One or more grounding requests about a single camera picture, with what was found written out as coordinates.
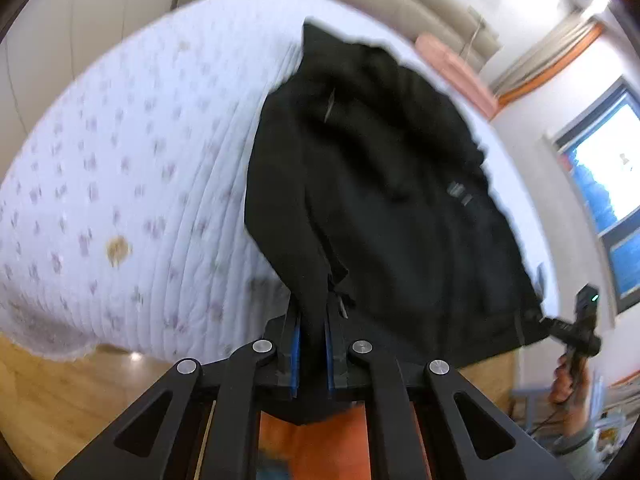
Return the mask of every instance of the wooden floor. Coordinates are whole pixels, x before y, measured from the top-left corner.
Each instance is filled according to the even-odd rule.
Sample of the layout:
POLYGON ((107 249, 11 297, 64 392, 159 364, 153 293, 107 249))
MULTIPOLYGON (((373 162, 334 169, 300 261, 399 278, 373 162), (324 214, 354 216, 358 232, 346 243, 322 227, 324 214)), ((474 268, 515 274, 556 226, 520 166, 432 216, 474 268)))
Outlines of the wooden floor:
MULTIPOLYGON (((502 409, 514 354, 463 370, 502 409)), ((0 432, 35 480, 51 480, 170 364, 110 348, 74 362, 35 357, 0 335, 0 432)))

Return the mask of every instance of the person's arm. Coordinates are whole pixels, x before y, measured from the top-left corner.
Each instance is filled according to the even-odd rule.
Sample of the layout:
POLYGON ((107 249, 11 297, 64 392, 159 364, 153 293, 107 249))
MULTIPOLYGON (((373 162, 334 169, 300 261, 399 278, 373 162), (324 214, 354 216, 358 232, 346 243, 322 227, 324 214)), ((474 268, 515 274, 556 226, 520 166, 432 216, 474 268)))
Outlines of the person's arm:
POLYGON ((558 404, 569 400, 562 420, 562 437, 554 443, 551 451, 576 480, 595 480, 606 466, 601 462, 596 449, 598 434, 589 420, 591 376, 587 361, 585 359, 582 362, 577 384, 572 384, 565 356, 558 359, 558 364, 549 401, 558 404))

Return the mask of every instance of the pink cushion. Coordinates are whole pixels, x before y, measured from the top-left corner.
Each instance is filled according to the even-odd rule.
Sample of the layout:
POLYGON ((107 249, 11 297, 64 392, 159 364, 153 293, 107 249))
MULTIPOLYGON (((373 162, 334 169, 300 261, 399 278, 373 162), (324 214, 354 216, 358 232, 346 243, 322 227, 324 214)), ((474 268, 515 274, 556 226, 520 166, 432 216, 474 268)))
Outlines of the pink cushion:
POLYGON ((431 34, 421 34, 415 40, 415 49, 453 88, 472 102, 482 115, 487 119, 495 115, 498 111, 498 99, 458 54, 431 34))

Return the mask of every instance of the beige curtain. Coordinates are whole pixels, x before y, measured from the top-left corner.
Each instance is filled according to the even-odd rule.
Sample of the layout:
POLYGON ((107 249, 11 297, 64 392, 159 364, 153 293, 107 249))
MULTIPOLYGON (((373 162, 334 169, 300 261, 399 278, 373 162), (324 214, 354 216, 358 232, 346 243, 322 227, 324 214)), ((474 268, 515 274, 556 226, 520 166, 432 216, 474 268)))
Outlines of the beige curtain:
POLYGON ((596 24, 593 19, 583 19, 581 12, 572 12, 492 83, 492 90, 501 96, 532 81, 566 56, 596 24))

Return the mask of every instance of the yellow spot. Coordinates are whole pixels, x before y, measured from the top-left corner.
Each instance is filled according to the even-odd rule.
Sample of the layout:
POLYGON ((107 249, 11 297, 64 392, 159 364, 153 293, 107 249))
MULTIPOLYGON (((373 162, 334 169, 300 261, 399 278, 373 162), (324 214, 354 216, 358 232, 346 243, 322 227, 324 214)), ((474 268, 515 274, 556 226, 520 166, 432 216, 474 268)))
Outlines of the yellow spot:
POLYGON ((124 236, 116 236, 107 244, 107 258, 111 263, 111 267, 119 267, 130 253, 131 246, 124 236))

